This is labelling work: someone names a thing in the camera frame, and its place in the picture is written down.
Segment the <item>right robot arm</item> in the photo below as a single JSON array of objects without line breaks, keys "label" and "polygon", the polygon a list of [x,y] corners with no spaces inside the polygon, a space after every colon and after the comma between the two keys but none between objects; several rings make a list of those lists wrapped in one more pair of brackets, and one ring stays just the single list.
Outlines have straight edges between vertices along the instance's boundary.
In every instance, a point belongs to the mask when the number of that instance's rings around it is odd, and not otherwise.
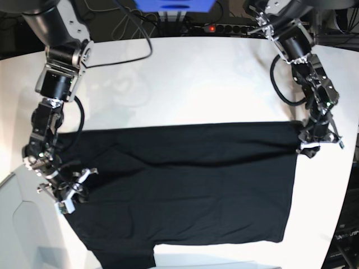
[{"label": "right robot arm", "polygon": [[38,191],[53,198],[60,213],[71,214],[76,200],[87,199],[88,192],[82,184],[97,169],[71,171],[71,166],[77,163],[64,164],[59,157],[60,152],[69,150],[79,140],[84,118],[67,146],[57,143],[58,129],[63,123],[65,103],[75,101],[84,114],[76,91],[88,69],[86,63],[93,41],[72,1],[20,1],[19,6],[23,18],[45,45],[46,56],[35,87],[42,100],[32,114],[32,131],[22,149],[22,158],[29,170],[47,180],[39,185]]}]

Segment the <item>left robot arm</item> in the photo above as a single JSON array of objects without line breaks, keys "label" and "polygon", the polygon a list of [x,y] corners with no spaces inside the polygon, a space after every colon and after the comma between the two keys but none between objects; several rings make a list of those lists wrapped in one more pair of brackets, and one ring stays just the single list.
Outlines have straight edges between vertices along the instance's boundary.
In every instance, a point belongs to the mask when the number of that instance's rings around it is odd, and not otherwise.
[{"label": "left robot arm", "polygon": [[305,105],[309,116],[303,121],[298,138],[301,146],[298,154],[312,158],[322,143],[334,143],[343,147],[331,110],[337,105],[339,93],[326,75],[319,57],[312,52],[314,40],[300,18],[318,6],[318,1],[245,1],[243,9],[254,17],[258,28],[272,41],[278,50],[270,75],[280,59],[291,66],[292,77],[302,87],[304,98],[289,101],[283,94],[279,97],[290,106]]}]

